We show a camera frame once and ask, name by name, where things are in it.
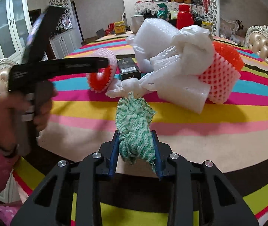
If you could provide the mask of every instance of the red bottle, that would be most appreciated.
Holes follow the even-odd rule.
[[[177,16],[177,28],[182,29],[183,27],[190,25],[194,25],[194,18],[190,11],[190,5],[180,4]]]

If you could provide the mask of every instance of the hand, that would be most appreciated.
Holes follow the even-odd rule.
[[[30,103],[20,92],[0,95],[0,148],[11,151],[16,145],[12,109],[26,112],[29,107]],[[34,118],[34,124],[37,126],[38,131],[44,130],[47,126],[51,109],[51,99],[41,106],[39,115]]]

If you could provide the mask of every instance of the black box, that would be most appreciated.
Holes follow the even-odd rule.
[[[117,61],[121,80],[129,78],[141,79],[141,71],[132,58],[119,59]]]

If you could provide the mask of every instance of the dining table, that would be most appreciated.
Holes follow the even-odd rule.
[[[131,57],[136,62],[126,42],[129,35],[105,36],[66,58],[89,57],[107,48],[117,59]],[[196,114],[160,99],[156,92],[146,94],[143,98],[156,111],[150,130],[188,161],[212,161],[243,197],[259,225],[268,226],[268,64],[237,43],[220,37],[214,40],[235,48],[245,63],[229,99],[222,105],[207,100],[202,113]],[[83,160],[112,140],[116,130],[119,98],[91,91],[85,74],[50,81],[58,91],[50,122],[38,138],[39,146],[22,157],[13,171],[23,201],[58,161]],[[158,180],[148,163],[138,159],[129,165],[119,157],[116,175],[99,187],[103,225],[167,225],[171,189],[169,182]],[[75,225],[75,207],[76,192],[71,225]],[[195,197],[193,207],[197,226]]]

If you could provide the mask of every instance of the metal screw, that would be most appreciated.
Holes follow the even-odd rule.
[[[66,166],[66,164],[67,164],[67,162],[64,160],[58,162],[59,167],[64,167],[64,166]]]
[[[212,161],[205,161],[205,166],[212,167],[213,166],[213,162]]]
[[[93,153],[92,157],[93,157],[94,159],[98,159],[98,158],[101,157],[101,153],[100,153],[100,152],[95,152],[95,153]]]
[[[176,154],[176,153],[172,153],[172,154],[169,155],[169,157],[170,157],[171,159],[173,159],[173,160],[176,160],[176,159],[179,158],[179,155]]]

